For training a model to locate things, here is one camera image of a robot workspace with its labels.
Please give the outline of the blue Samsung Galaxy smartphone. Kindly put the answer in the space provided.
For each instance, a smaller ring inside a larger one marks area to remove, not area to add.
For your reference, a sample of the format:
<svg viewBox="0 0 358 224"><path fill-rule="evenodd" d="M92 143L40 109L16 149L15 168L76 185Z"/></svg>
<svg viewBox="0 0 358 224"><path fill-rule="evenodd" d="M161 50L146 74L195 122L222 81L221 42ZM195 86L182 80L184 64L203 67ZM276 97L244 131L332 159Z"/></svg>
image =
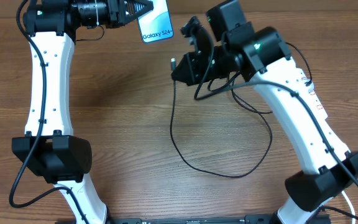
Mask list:
<svg viewBox="0 0 358 224"><path fill-rule="evenodd" d="M138 18L143 43L158 42L173 37L173 26L166 0L152 0L154 9Z"/></svg>

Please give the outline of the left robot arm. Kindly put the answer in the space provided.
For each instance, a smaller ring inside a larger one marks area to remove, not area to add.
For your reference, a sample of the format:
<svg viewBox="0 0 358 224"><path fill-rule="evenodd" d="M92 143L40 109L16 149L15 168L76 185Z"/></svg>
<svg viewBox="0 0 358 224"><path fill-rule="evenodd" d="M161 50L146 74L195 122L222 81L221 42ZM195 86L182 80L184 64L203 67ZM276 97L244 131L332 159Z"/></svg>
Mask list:
<svg viewBox="0 0 358 224"><path fill-rule="evenodd" d="M16 22L32 54L30 111L24 135L12 139L22 169L43 177L69 204L76 223L112 223L90 177L90 143L73 133L70 68L76 30L115 29L152 11L151 1L23 1Z"/></svg>

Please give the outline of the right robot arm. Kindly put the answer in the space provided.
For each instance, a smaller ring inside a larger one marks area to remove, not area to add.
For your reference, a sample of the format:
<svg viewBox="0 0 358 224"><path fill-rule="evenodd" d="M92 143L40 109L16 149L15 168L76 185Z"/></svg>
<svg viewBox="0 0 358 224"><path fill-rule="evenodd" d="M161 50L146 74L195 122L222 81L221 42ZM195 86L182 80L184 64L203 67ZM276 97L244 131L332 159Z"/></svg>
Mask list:
<svg viewBox="0 0 358 224"><path fill-rule="evenodd" d="M272 223L309 223L326 204L358 184L358 151L352 152L326 121L312 84L296 66L290 49L273 27L255 31L237 1L224 1L207 13L211 32L192 17L181 34L194 51L174 68L172 79L201 88L227 78L212 95L235 89L237 75L261 95L287 134L301 171L285 181L289 198Z"/></svg>

